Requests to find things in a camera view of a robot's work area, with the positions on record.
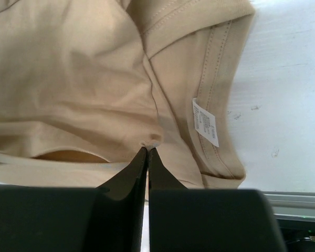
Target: clothing label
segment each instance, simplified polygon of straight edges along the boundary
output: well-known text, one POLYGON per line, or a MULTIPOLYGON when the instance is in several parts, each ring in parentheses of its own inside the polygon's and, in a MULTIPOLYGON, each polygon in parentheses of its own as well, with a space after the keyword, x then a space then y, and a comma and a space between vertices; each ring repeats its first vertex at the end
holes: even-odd
POLYGON ((196 131, 214 146, 219 147, 215 116, 197 105, 196 98, 193 99, 193 110, 196 131))

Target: beige fabric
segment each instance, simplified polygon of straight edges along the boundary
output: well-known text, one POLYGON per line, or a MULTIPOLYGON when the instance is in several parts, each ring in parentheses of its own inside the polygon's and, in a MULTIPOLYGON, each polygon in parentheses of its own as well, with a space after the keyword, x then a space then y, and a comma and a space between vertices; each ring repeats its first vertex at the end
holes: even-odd
POLYGON ((246 0, 0 0, 0 153, 24 158, 1 159, 0 181, 95 184, 101 166, 83 182, 26 158, 80 151, 129 162, 162 143, 186 186, 237 187, 245 172, 225 107, 252 13, 246 0), (195 132, 193 97, 218 119, 219 149, 195 132), (44 166, 49 176, 32 168, 44 166))
POLYGON ((194 153, 206 187, 237 187, 245 171, 229 139, 226 107, 254 10, 247 1, 237 0, 165 0, 158 5, 154 9, 155 2, 132 1, 129 12, 181 136, 194 153), (219 148, 194 129, 195 97, 216 117, 219 148))

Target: t-shirt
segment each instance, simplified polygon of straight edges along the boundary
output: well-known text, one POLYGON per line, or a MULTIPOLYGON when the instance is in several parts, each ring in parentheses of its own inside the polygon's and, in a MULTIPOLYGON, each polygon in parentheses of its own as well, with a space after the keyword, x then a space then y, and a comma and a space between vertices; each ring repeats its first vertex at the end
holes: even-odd
POLYGON ((95 186, 145 146, 188 187, 237 187, 225 110, 253 13, 247 0, 0 0, 0 181, 95 186), (60 167, 35 160, 68 151, 60 167))

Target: white surface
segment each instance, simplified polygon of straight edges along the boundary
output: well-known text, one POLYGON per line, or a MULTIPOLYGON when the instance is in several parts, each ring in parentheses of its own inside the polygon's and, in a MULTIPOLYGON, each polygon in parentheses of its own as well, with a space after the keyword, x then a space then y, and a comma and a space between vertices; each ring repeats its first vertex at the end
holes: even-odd
POLYGON ((252 3, 228 106, 240 187, 315 192, 315 0, 252 3))
POLYGON ((144 209, 143 209, 141 252, 149 252, 149 208, 148 208, 148 204, 145 204, 144 209))

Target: stitching seam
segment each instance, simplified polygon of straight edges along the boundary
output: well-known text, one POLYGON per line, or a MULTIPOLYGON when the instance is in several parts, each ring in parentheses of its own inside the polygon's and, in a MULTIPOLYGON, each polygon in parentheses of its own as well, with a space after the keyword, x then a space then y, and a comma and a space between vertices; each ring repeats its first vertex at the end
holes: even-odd
POLYGON ((192 182, 187 181, 187 180, 179 180, 179 179, 177 179, 177 180, 178 180, 178 181, 180 181, 180 182, 185 182, 185 183, 189 183, 189 184, 192 184, 192 185, 196 185, 196 186, 198 186, 197 184, 192 183, 192 182))
POLYGON ((188 3, 186 3, 181 9, 177 10, 177 11, 174 11, 172 14, 170 14, 169 16, 167 17, 164 17, 159 23, 157 23, 155 25, 154 28, 150 29, 150 30, 146 30, 143 32, 143 35, 144 36, 147 36, 149 35, 150 33, 152 33, 153 31, 159 29, 161 26, 163 26, 169 19, 173 18, 174 16, 176 16, 177 14, 183 12, 185 9, 189 8, 190 6, 200 2, 201 0, 192 0, 188 3))
MULTIPOLYGON (((228 34, 228 31, 230 29, 230 25, 231 25, 231 21, 229 21, 228 23, 228 26, 226 27, 226 30, 224 32, 224 37, 222 39, 222 44, 220 46, 220 50, 219 50, 219 54, 218 54, 218 59, 217 59, 217 64, 216 64, 216 67, 215 67, 215 77, 214 77, 214 80, 213 80, 213 83, 215 82, 216 78, 217 78, 217 74, 218 74, 218 69, 219 69, 219 66, 221 64, 221 58, 222 58, 222 54, 223 54, 223 49, 226 45, 226 37, 227 37, 227 34, 228 34)), ((212 44, 212 39, 213 39, 213 33, 214 33, 214 28, 212 28, 212 32, 210 34, 210 37, 209 37, 209 44, 208 44, 208 47, 207 47, 207 52, 206 52, 206 55, 205 55, 205 60, 204 60, 204 69, 203 69, 203 74, 202 74, 202 77, 201 77, 201 86, 199 88, 199 91, 198 93, 201 93, 202 92, 202 86, 203 86, 203 83, 204 83, 204 78, 205 78, 205 74, 206 74, 206 71, 207 71, 207 63, 208 63, 208 60, 207 58, 209 57, 209 54, 211 52, 211 44, 212 44)), ((210 88, 210 92, 209 92, 209 99, 208 99, 208 102, 207 102, 207 105, 206 105, 206 110, 208 110, 208 107, 209 107, 209 101, 211 99, 211 96, 212 96, 212 91, 213 91, 213 86, 211 86, 210 88)), ((206 150, 206 147, 203 143, 203 138, 200 137, 199 138, 200 142, 201 142, 201 145, 202 145, 202 148, 203 148, 203 151, 204 151, 204 154, 206 156, 206 158, 208 160, 210 160, 210 157, 207 153, 207 150, 206 150)), ((218 152, 217 152, 217 148, 215 146, 213 146, 211 144, 211 147, 213 148, 214 152, 215 152, 215 155, 216 157, 218 158, 218 160, 221 162, 221 164, 223 165, 223 167, 227 170, 227 172, 231 175, 231 177, 233 179, 236 179, 235 176, 233 175, 233 173, 230 171, 230 169, 224 164, 224 162, 222 161, 222 159, 220 158, 220 156, 218 155, 218 152)))
POLYGON ((155 12, 152 17, 147 21, 145 22, 145 24, 148 24, 150 21, 152 21, 158 14, 160 14, 161 12, 163 12, 165 9, 167 9, 169 6, 171 6, 172 4, 176 3, 177 0, 174 0, 174 1, 171 1, 169 2, 167 5, 165 5, 162 9, 160 9, 158 12, 155 12))

